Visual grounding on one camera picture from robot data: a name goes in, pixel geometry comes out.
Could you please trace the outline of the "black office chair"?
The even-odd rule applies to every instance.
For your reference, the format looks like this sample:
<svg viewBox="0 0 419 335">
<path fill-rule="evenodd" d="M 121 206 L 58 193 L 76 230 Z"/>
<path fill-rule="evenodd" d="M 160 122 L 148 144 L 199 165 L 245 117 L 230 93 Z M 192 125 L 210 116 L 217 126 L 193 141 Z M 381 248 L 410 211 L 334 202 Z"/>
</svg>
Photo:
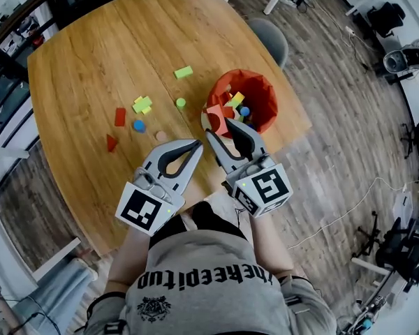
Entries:
<svg viewBox="0 0 419 335">
<path fill-rule="evenodd" d="M 419 284 L 419 218 L 411 218 L 403 228 L 397 217 L 383 238 L 376 252 L 376 264 L 397 272 L 406 281 L 403 292 L 408 293 Z"/>
<path fill-rule="evenodd" d="M 379 9 L 372 7 L 367 12 L 371 28 L 382 38 L 393 36 L 392 30 L 404 25 L 406 13 L 399 4 L 386 2 Z"/>
</svg>

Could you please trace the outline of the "black metal railing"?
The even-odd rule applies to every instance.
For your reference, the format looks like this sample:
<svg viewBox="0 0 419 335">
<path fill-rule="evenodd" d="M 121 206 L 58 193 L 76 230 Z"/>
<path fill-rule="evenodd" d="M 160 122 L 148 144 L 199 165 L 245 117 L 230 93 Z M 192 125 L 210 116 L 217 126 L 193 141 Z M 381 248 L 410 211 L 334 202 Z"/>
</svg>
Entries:
<svg viewBox="0 0 419 335">
<path fill-rule="evenodd" d="M 69 9 L 68 0 L 26 0 L 0 26 L 0 184 L 39 139 L 27 59 L 65 25 Z"/>
</svg>

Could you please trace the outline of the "white desk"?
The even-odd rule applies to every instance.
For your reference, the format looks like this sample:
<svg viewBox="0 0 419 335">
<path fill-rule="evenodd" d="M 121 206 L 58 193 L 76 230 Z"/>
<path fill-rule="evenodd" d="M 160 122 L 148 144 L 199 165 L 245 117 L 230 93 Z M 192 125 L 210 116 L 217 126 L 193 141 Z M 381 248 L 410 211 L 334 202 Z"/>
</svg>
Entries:
<svg viewBox="0 0 419 335">
<path fill-rule="evenodd" d="M 32 271 L 17 252 L 0 220 L 0 286 L 7 299 L 21 299 L 38 287 L 38 282 L 81 241 L 74 238 L 37 270 Z"/>
</svg>

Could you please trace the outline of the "person's right forearm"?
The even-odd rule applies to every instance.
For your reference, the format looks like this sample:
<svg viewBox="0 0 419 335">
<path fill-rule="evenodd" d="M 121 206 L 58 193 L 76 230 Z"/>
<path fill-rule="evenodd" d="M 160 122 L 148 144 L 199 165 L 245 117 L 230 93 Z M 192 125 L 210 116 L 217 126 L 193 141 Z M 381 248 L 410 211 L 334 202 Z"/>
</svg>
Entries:
<svg viewBox="0 0 419 335">
<path fill-rule="evenodd" d="M 250 217 L 250 225 L 256 262 L 277 278 L 290 275 L 294 264 L 272 216 Z"/>
</svg>

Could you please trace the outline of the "colourful toy blocks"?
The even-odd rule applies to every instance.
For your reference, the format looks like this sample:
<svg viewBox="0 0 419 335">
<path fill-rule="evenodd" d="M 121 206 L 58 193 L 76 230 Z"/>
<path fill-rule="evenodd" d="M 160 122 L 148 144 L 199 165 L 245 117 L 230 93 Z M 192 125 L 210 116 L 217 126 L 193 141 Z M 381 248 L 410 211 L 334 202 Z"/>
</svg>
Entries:
<svg viewBox="0 0 419 335">
<path fill-rule="evenodd" d="M 234 119 L 235 121 L 246 124 L 252 129 L 256 129 L 253 122 L 253 112 L 245 103 L 245 96 L 240 92 L 237 92 L 235 95 L 226 92 L 223 96 L 228 97 L 228 100 L 222 106 L 224 117 Z"/>
</svg>

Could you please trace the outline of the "person's grey t-shirt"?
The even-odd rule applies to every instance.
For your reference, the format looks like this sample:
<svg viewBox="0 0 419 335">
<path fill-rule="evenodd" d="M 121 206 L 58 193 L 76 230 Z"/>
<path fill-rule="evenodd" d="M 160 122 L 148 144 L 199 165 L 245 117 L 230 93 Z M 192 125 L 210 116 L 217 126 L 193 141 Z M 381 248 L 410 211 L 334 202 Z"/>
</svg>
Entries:
<svg viewBox="0 0 419 335">
<path fill-rule="evenodd" d="M 277 278 L 240 237 L 194 230 L 151 248 L 127 292 L 99 297 L 84 335 L 335 335 L 311 283 Z"/>
</svg>

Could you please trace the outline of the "person's left forearm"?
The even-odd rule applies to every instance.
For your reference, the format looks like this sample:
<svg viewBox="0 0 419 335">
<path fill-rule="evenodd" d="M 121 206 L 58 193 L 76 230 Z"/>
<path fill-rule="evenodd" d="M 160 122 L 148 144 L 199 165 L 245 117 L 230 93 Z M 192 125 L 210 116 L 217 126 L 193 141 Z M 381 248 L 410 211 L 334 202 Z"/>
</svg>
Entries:
<svg viewBox="0 0 419 335">
<path fill-rule="evenodd" d="M 149 243 L 149 235 L 135 228 L 129 229 L 112 261 L 104 293 L 127 292 L 145 272 Z"/>
</svg>

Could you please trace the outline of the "red arch block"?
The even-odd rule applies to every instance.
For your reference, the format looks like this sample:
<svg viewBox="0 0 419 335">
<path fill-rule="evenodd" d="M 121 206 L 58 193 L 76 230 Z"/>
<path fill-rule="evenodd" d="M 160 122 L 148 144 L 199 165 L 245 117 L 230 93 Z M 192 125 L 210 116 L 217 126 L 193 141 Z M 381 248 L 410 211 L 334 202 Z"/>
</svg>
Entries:
<svg viewBox="0 0 419 335">
<path fill-rule="evenodd" d="M 228 137 L 229 130 L 226 124 L 223 108 L 220 105 L 213 105 L 205 109 L 211 130 L 219 135 Z"/>
</svg>

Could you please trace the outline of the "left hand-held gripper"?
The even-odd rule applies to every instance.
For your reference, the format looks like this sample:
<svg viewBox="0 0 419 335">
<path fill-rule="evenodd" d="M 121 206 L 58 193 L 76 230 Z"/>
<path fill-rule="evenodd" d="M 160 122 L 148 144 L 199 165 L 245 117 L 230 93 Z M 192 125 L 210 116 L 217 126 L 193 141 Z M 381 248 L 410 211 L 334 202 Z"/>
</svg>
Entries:
<svg viewBox="0 0 419 335">
<path fill-rule="evenodd" d="M 134 180 L 126 183 L 115 217 L 146 235 L 156 234 L 184 206 L 181 194 L 202 154 L 202 142 L 192 139 L 173 140 L 153 148 L 142 167 L 136 169 Z M 178 170 L 168 173 L 169 164 L 182 156 L 185 158 Z"/>
</svg>

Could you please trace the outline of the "grey chair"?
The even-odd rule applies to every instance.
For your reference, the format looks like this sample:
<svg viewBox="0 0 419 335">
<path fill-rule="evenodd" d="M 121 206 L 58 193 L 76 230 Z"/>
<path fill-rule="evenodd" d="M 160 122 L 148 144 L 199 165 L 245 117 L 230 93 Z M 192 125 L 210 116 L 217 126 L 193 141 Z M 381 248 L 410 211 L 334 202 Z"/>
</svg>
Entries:
<svg viewBox="0 0 419 335">
<path fill-rule="evenodd" d="M 289 53 L 285 35 L 275 24 L 263 18 L 249 19 L 247 24 L 265 46 L 276 64 L 283 70 Z"/>
</svg>

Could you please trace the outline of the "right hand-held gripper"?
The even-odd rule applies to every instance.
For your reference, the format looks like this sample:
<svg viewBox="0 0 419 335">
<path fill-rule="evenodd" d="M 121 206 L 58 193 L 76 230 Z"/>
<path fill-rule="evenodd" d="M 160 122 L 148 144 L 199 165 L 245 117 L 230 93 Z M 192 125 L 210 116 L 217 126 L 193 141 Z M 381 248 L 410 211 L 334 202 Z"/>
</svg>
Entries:
<svg viewBox="0 0 419 335">
<path fill-rule="evenodd" d="M 265 143 L 253 128 L 229 118 L 226 126 L 232 137 L 231 145 L 212 131 L 206 131 L 205 136 L 227 174 L 229 195 L 254 218 L 284 205 L 293 189 L 283 165 L 265 154 Z"/>
</svg>

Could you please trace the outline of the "beige storage bag red lining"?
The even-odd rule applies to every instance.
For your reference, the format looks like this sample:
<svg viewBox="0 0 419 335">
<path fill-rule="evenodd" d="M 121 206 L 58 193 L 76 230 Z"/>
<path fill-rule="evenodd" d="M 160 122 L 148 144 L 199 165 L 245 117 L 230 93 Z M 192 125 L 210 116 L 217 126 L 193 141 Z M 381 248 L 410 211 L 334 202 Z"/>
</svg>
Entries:
<svg viewBox="0 0 419 335">
<path fill-rule="evenodd" d="M 203 104 L 200 113 L 200 126 L 202 131 L 211 130 L 205 109 L 213 105 L 223 104 L 228 100 L 224 93 L 235 95 L 237 92 L 245 96 L 245 103 L 252 109 L 254 129 L 263 137 L 265 145 L 272 151 L 277 151 L 271 137 L 266 132 L 272 127 L 278 117 L 277 95 L 272 84 L 260 73 L 246 69 L 234 69 L 224 73 L 213 85 Z M 224 141 L 231 141 L 228 137 L 219 136 Z"/>
</svg>

